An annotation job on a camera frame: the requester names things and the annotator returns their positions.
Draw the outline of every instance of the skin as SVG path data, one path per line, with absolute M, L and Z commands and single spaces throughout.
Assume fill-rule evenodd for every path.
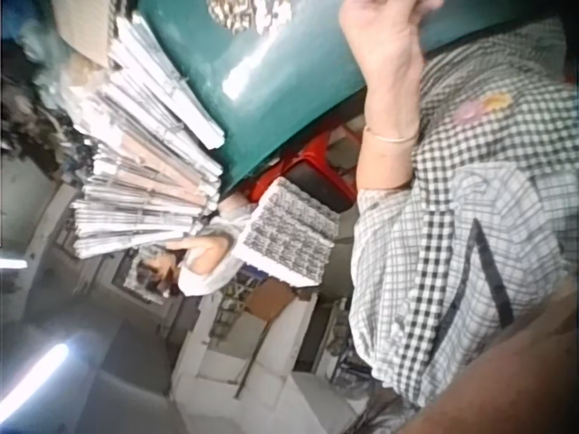
M 402 434 L 576 432 L 577 294 L 565 286 L 566 297 L 515 324 Z
M 365 121 L 378 136 L 415 136 L 420 123 L 424 58 L 418 25 L 441 0 L 346 0 L 340 25 L 367 86 Z M 364 133 L 356 172 L 358 189 L 388 190 L 413 177 L 416 139 L 386 144 Z
M 234 193 L 219 203 L 218 210 L 219 212 L 232 212 L 247 203 L 247 199 L 242 194 Z M 190 237 L 166 244 L 168 250 L 203 249 L 204 252 L 188 266 L 191 271 L 199 276 L 211 274 L 225 258 L 231 247 L 232 241 L 230 238 L 219 235 Z

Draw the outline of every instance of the person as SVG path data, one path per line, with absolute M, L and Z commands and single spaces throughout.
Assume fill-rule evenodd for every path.
M 350 326 L 401 423 L 576 281 L 579 262 L 577 89 L 560 22 L 425 62 L 420 22 L 441 6 L 345 0 L 339 16 L 367 86 Z
M 168 242 L 137 264 L 137 282 L 165 297 L 204 296 L 222 288 L 242 267 L 231 254 L 254 205 L 233 193 L 218 206 L 218 215 L 197 235 Z

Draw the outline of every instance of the bracelet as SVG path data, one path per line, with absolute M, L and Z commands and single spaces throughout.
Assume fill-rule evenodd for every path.
M 376 138 L 376 139 L 381 140 L 381 141 L 386 142 L 386 143 L 406 143 L 406 142 L 409 142 L 411 140 L 414 141 L 414 140 L 416 140 L 416 138 L 418 138 L 418 128 L 416 128 L 416 132 L 413 135 L 411 135 L 410 137 L 406 137 L 406 138 L 388 138 L 388 137 L 378 136 L 372 132 L 372 130 L 370 129 L 370 127 L 368 125 L 366 125 L 364 127 L 364 131 L 366 133 L 372 135 L 373 138 Z

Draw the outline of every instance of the plaid shirt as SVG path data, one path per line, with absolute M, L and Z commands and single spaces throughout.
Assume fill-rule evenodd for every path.
M 358 195 L 356 350 L 409 401 L 443 391 L 578 262 L 577 91 L 562 83 L 564 53 L 549 19 L 430 61 L 412 190 Z M 456 121 L 462 104 L 496 94 L 510 103 Z

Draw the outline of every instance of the wrist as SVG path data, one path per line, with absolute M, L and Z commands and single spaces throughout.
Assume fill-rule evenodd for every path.
M 412 137 L 420 126 L 419 98 L 409 92 L 368 88 L 364 112 L 366 124 L 378 136 Z

